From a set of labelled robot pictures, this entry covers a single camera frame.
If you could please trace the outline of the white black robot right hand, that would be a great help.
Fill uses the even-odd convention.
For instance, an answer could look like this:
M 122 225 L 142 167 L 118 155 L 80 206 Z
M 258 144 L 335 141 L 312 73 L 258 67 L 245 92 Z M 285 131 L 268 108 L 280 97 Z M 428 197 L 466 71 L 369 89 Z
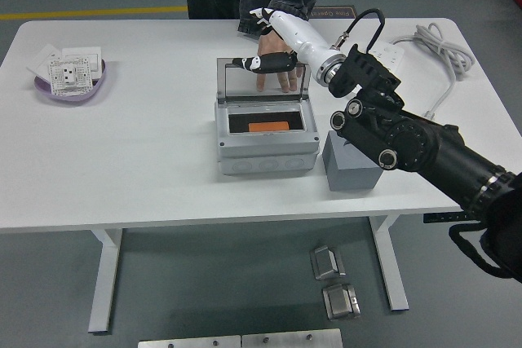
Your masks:
M 278 52 L 250 58 L 235 58 L 232 64 L 257 74 L 282 73 L 293 70 L 298 62 L 314 72 L 317 82 L 328 84 L 346 56 L 334 49 L 305 20 L 283 11 L 258 8 L 250 12 L 265 28 L 274 30 L 291 48 L 290 53 Z

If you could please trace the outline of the person's left hand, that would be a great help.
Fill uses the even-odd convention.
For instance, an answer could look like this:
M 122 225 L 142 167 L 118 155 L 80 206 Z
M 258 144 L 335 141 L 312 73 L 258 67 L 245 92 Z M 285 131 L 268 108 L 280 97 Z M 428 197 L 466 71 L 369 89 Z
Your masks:
M 259 37 L 258 55 L 266 55 L 277 52 L 290 53 L 292 49 L 274 31 Z M 295 70 L 277 74 L 277 80 L 284 93 L 296 91 L 298 87 L 297 73 Z M 266 75 L 258 74 L 256 79 L 257 91 L 263 91 Z

